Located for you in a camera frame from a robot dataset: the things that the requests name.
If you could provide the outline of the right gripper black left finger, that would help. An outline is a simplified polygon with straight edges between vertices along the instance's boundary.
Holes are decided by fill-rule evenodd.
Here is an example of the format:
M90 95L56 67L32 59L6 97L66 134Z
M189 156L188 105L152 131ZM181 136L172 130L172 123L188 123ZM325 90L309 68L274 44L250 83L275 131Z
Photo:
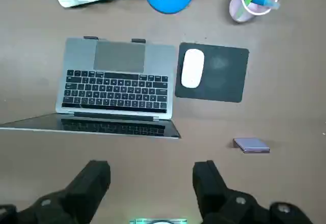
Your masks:
M109 163L91 160L65 188L38 198L24 210L1 205L1 223L90 223L110 183Z

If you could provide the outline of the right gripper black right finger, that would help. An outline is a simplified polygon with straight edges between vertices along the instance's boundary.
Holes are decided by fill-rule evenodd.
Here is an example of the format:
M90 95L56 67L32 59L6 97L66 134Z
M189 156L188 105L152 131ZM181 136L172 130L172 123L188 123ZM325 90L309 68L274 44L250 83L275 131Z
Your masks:
M311 223L296 205L274 202L269 208L245 192L229 189L212 160L193 166L193 188L202 223Z

